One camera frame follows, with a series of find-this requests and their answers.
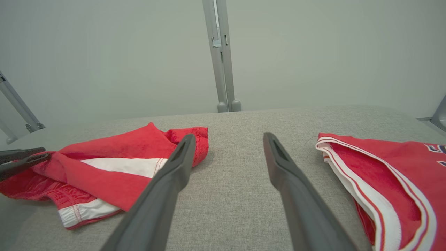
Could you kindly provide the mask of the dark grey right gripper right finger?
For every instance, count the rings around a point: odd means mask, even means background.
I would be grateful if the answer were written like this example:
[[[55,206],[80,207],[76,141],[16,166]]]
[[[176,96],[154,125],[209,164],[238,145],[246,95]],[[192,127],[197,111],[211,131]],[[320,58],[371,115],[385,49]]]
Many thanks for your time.
[[[269,178],[279,191],[295,251],[355,251],[357,247],[273,133],[263,134]]]

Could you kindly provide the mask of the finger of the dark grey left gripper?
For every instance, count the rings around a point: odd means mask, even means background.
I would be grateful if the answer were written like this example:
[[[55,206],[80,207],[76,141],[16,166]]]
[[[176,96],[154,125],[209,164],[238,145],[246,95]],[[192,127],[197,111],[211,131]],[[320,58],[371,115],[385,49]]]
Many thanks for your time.
[[[5,164],[18,159],[24,159],[26,157],[45,151],[46,149],[43,147],[0,151],[0,164]]]
[[[23,171],[47,161],[51,158],[50,154],[39,154],[26,157],[19,161],[1,164],[0,166],[0,181],[5,181],[6,179],[13,177]]]

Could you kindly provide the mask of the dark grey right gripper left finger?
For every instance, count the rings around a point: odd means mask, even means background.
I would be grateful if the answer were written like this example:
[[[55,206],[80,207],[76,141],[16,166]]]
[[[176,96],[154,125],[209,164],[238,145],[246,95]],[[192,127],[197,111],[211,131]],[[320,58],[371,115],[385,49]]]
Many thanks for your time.
[[[195,149],[195,136],[184,136],[102,246],[103,251],[165,250],[178,194],[189,182]]]

